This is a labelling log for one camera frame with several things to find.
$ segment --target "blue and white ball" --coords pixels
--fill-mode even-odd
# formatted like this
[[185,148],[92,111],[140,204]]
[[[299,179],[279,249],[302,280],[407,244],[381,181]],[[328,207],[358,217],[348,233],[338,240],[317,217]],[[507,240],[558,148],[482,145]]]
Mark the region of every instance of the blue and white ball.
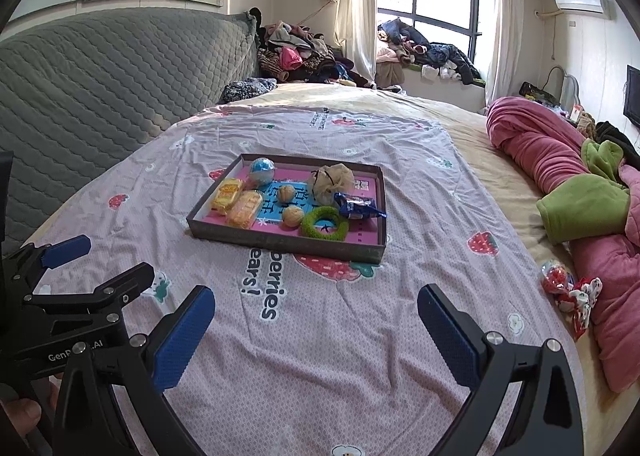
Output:
[[249,166],[249,180],[260,185],[266,185],[273,181],[276,173],[276,166],[271,160],[260,158],[255,159]]

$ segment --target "green blanket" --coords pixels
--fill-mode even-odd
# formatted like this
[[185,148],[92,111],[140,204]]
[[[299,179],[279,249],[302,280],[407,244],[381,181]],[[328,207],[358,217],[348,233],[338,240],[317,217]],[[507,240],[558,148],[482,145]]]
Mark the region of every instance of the green blanket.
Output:
[[611,141],[598,144],[587,139],[582,143],[580,156],[590,173],[618,181],[618,167],[624,157],[622,147]]
[[553,245],[565,241],[624,234],[628,189],[598,175],[575,175],[536,203]]

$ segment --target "blue rubber pad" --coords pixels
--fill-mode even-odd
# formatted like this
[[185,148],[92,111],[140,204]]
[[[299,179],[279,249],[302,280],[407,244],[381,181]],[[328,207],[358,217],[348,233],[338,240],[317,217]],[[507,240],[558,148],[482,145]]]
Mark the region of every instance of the blue rubber pad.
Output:
[[91,240],[83,234],[47,248],[40,262],[43,269],[56,269],[69,261],[87,255],[90,250]]
[[422,287],[418,293],[418,314],[456,382],[471,391],[477,389],[480,384],[478,352],[429,287]]
[[162,393],[178,385],[215,311],[213,292],[206,287],[201,289],[180,322],[156,351],[151,380],[157,392]]

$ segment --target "blue snack package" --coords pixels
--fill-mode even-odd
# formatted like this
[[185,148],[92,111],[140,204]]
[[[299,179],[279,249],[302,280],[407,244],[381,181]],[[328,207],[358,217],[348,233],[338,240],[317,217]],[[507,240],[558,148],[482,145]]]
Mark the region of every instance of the blue snack package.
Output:
[[366,218],[386,218],[386,214],[376,209],[376,202],[372,198],[354,196],[337,192],[334,194],[334,202],[338,207],[340,216],[349,220],[362,220]]

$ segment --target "beige mattress cover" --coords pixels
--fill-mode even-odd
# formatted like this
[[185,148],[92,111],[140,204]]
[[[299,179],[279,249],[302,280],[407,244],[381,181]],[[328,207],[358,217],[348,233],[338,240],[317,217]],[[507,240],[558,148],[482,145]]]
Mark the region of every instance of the beige mattress cover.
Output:
[[[233,103],[252,106],[328,107],[330,109],[391,114],[402,117],[437,119],[449,131],[454,144],[478,178],[492,194],[520,239],[537,263],[556,258],[572,266],[571,258],[560,246],[553,247],[536,201],[542,196],[533,181],[514,162],[495,149],[486,134],[486,118],[451,104],[418,97],[399,96],[382,91],[348,88],[340,85],[286,84],[254,99]],[[69,205],[73,197],[63,206]],[[30,238],[38,242],[41,234],[55,221],[51,216]],[[577,342],[584,372],[587,396],[588,428],[585,454],[599,456],[609,447],[640,398],[640,385],[615,394],[607,387],[598,360],[598,348],[591,334]]]

